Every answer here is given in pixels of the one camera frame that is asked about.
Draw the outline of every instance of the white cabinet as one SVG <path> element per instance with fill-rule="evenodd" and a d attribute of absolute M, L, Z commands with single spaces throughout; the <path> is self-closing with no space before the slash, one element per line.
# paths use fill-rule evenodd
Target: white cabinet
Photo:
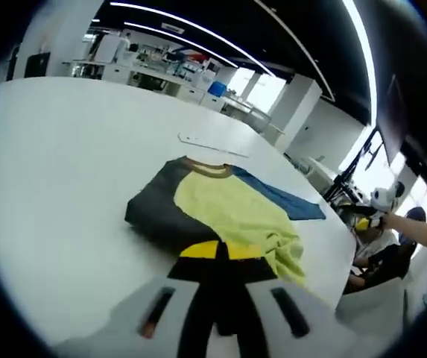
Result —
<path fill-rule="evenodd" d="M 193 88 L 190 86 L 181 86 L 177 92 L 176 97 L 185 102 L 200 104 L 201 99 L 205 92 L 201 89 Z"/>
<path fill-rule="evenodd" d="M 224 99 L 216 97 L 214 95 L 210 95 L 209 93 L 205 93 L 205 96 L 200 102 L 200 106 L 209 108 L 210 110 L 214 110 L 215 112 L 220 112 L 224 104 Z"/>
<path fill-rule="evenodd" d="M 103 81 L 114 82 L 116 84 L 127 84 L 129 81 L 130 69 L 119 65 L 106 65 L 102 74 Z"/>

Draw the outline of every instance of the black ceiling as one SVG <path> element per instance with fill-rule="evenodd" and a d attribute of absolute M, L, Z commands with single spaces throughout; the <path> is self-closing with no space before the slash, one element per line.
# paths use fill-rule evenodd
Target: black ceiling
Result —
<path fill-rule="evenodd" d="M 294 73 L 314 78 L 322 87 L 323 94 L 328 93 L 325 82 L 296 41 L 256 0 L 216 0 L 202 4 L 189 0 L 119 2 L 152 7 L 195 22 L 235 43 L 257 60 L 279 64 Z M 407 148 L 406 151 L 415 150 L 427 156 L 427 0 L 414 0 L 416 10 L 406 6 L 405 0 L 354 2 L 372 49 L 379 106 L 392 75 L 395 75 L 407 108 L 410 135 L 421 147 Z M 333 104 L 363 124 L 368 123 L 370 94 L 367 69 L 361 44 L 343 2 L 262 0 L 262 3 L 293 31 L 316 61 L 334 94 Z M 124 21 L 127 21 L 160 29 L 162 22 L 167 22 L 185 29 L 181 37 L 234 59 L 233 62 L 239 66 L 264 72 L 220 40 L 164 16 L 113 7 L 105 1 L 96 17 L 101 21 L 93 25 L 106 28 L 125 28 Z M 291 78 L 291 73 L 269 68 L 280 77 Z"/>

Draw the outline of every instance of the gray fabric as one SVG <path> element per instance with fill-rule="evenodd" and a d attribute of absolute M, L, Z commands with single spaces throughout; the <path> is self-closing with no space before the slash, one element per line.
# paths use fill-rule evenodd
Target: gray fabric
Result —
<path fill-rule="evenodd" d="M 336 318 L 360 335 L 393 341 L 403 331 L 405 287 L 399 278 L 364 291 L 345 295 Z"/>
<path fill-rule="evenodd" d="M 219 240 L 209 226 L 185 214 L 175 203 L 180 181 L 192 171 L 183 158 L 165 163 L 152 181 L 127 204 L 125 221 L 154 244 L 179 254 L 191 245 Z"/>

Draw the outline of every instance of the desk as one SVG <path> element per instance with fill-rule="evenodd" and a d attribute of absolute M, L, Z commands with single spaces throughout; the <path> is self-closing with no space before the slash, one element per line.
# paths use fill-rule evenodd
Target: desk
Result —
<path fill-rule="evenodd" d="M 199 131 L 249 158 L 188 145 Z M 49 344 L 90 334 L 174 258 L 137 237 L 127 201 L 166 160 L 233 163 L 320 203 L 326 220 L 295 222 L 307 287 L 336 307 L 355 251 L 352 234 L 294 167 L 245 123 L 154 92 L 80 78 L 0 84 L 0 279 Z"/>

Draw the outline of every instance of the blue fabric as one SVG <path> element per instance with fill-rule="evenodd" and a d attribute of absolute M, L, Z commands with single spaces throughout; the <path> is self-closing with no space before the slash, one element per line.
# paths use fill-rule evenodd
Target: blue fabric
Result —
<path fill-rule="evenodd" d="M 281 207 L 290 220 L 325 219 L 323 211 L 318 204 L 310 203 L 288 192 L 283 192 L 274 186 L 267 185 L 243 168 L 232 166 L 233 174 L 266 198 Z"/>

